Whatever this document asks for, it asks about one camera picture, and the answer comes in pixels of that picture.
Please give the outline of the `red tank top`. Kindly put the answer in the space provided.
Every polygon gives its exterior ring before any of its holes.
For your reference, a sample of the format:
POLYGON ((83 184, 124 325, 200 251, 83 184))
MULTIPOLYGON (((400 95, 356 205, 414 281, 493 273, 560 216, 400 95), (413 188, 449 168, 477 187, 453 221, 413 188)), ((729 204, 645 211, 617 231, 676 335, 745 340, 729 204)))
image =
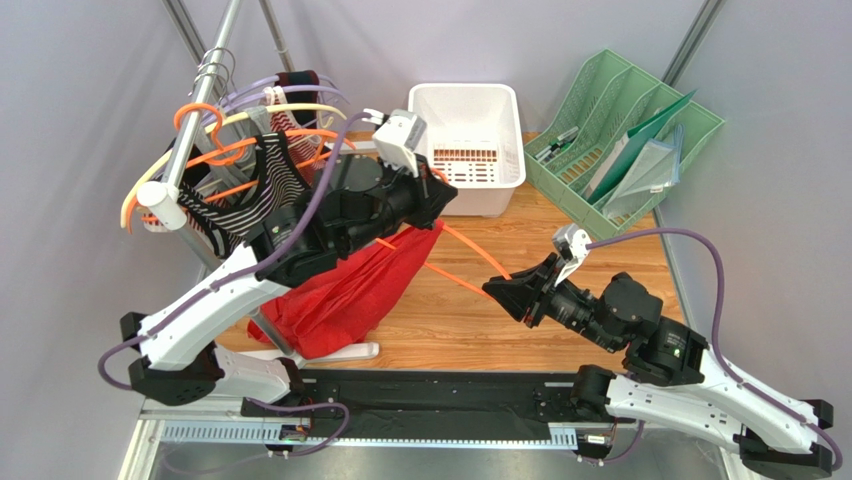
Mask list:
POLYGON ((423 267, 444 222, 408 228, 337 263, 261 306, 287 343, 306 359, 365 340, 393 310, 423 267))

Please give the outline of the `orange plastic hanger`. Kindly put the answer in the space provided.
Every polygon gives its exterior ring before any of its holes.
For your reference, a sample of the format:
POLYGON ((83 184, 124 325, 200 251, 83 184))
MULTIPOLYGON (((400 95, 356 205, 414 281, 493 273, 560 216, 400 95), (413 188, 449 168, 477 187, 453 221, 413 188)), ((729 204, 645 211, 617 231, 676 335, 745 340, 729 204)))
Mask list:
POLYGON ((448 227, 447 222, 444 222, 432 251, 424 261, 424 267, 469 292, 485 297, 487 294, 481 285, 491 276, 511 277, 509 270, 494 255, 459 228, 448 227))

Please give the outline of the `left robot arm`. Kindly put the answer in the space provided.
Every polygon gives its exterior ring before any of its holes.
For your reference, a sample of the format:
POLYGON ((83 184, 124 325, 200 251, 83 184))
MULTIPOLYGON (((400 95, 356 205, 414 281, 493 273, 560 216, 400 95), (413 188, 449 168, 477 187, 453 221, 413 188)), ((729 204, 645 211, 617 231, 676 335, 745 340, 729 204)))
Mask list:
POLYGON ((128 368, 130 388, 167 406, 208 395, 274 403, 302 392, 293 360, 239 354, 216 338, 402 225, 434 227, 456 196, 423 157, 412 169, 360 155, 329 160, 309 192, 255 225, 203 282, 155 314, 121 319, 124 340, 139 354, 128 368))

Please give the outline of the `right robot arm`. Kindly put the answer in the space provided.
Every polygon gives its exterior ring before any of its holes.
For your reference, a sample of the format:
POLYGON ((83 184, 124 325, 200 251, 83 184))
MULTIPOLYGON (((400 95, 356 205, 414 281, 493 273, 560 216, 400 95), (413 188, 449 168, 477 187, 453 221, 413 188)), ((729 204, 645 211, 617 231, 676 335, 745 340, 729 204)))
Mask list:
POLYGON ((663 302, 622 272, 600 296, 560 278, 555 254, 508 278, 482 286, 514 320, 529 328, 545 318, 578 333, 609 353, 624 355, 624 373, 596 365, 577 371, 568 398, 585 421, 634 419, 691 434, 738 454, 742 464, 771 479, 826 479, 834 454, 812 424, 832 425, 824 400, 765 397, 736 381, 710 343, 686 325, 663 316, 663 302))

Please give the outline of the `red white striped top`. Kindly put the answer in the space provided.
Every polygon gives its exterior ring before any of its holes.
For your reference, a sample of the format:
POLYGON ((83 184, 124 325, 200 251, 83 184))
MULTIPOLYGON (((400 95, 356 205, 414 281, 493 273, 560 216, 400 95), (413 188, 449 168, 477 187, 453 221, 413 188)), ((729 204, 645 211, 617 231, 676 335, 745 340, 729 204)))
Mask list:
MULTIPOLYGON (((290 104, 287 102, 285 97, 285 92, 283 88, 280 86, 271 86, 265 87, 263 89, 263 94, 265 96, 265 104, 266 105, 287 105, 290 104)), ((286 110, 281 112, 274 112, 270 114, 270 128, 272 131, 290 131, 295 129, 307 128, 309 126, 314 126, 317 121, 317 113, 316 119, 310 121, 305 125, 300 125, 293 113, 299 110, 286 110)), ((311 160, 318 148, 317 142, 318 138, 314 135, 300 135, 288 137, 288 151, 291 156, 291 159, 297 163, 311 160)))

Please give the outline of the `black white striped top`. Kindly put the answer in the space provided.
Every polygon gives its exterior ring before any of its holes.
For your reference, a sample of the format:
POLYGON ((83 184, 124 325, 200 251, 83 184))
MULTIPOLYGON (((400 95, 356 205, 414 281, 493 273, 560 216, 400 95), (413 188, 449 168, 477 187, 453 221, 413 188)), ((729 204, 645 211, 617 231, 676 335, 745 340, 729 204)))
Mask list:
POLYGON ((255 138, 254 172, 257 184, 235 205, 210 203, 188 183, 181 184, 178 204, 201 228, 212 244, 214 255, 227 259, 254 225, 274 211, 292 205, 310 184, 289 155, 289 140, 283 133, 268 133, 255 138))

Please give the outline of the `white plastic basket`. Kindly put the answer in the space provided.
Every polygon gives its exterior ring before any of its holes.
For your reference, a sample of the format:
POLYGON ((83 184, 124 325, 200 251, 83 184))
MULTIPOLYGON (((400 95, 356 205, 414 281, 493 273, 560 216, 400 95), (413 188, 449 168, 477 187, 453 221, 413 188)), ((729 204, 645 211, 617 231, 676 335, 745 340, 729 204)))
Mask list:
POLYGON ((526 180, 514 89, 497 83, 422 83, 408 110, 427 131, 417 152, 458 190, 445 216, 501 216, 526 180))

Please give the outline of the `dark navy garment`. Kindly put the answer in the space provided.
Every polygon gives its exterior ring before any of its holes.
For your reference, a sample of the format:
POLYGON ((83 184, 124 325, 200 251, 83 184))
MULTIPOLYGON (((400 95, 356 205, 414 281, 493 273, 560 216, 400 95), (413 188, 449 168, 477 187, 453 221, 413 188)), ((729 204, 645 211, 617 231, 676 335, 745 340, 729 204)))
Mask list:
MULTIPOLYGON (((289 86, 319 85, 319 77, 314 70, 279 72, 277 74, 277 77, 278 80, 275 82, 275 85, 280 86, 282 88, 289 86)), ((316 103, 318 100, 318 96, 319 94, 313 90, 285 93, 285 97, 288 103, 316 103)), ((305 125, 310 121, 316 119, 315 111, 299 110, 295 111, 293 115, 300 125, 305 125)))

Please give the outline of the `pens in organizer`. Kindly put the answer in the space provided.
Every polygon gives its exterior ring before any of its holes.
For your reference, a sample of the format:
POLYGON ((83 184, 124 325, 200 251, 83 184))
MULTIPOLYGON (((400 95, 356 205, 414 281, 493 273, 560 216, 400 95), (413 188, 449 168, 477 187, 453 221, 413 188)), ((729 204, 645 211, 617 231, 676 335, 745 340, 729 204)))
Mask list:
POLYGON ((555 140, 551 141, 547 146, 534 155, 534 159, 539 162, 547 163, 556 157, 559 153, 570 147, 579 134, 580 128, 573 126, 567 131, 561 133, 555 140))

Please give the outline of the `green folder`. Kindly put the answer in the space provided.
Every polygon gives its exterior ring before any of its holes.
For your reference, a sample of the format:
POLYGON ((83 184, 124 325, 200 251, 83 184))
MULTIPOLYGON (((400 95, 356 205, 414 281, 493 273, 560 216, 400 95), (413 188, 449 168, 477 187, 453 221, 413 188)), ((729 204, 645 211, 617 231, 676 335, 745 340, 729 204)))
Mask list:
POLYGON ((586 185, 582 193, 584 199, 589 204, 594 204, 615 188, 638 158, 646 143, 652 140, 675 114, 686 107, 695 93, 696 91, 693 90, 683 95, 649 119, 628 129, 615 143, 610 154, 586 185))

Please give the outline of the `green file organizer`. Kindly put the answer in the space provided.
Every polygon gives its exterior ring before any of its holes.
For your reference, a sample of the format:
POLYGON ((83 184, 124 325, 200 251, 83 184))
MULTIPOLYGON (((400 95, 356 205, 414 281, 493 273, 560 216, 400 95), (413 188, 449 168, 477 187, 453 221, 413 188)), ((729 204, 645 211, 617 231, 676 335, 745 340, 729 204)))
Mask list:
POLYGON ((629 128, 682 96, 609 49, 593 55, 581 66, 549 127, 525 145, 528 182, 593 238, 626 233, 665 193, 653 193, 633 211, 609 218, 603 211, 609 198, 590 202, 586 188, 629 128))

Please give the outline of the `clear document pouch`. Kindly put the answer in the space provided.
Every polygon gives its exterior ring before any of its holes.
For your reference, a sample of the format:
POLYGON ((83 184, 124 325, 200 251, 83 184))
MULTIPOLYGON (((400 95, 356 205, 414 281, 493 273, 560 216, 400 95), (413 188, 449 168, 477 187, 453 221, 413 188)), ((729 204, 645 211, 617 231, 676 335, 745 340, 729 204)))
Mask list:
POLYGON ((685 127, 682 123, 662 141, 651 139, 602 207, 610 220, 632 215, 655 195, 680 182, 685 127))

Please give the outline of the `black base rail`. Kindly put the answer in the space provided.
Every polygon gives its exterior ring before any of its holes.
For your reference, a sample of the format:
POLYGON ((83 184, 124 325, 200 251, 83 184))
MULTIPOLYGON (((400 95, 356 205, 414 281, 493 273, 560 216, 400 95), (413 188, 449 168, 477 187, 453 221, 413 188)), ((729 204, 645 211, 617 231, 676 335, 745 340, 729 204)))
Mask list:
POLYGON ((284 403, 314 405, 311 433, 325 436, 342 422, 334 400, 350 411, 345 439, 546 440, 552 423, 585 428, 611 416, 577 413, 572 373, 303 369, 304 387, 284 403))

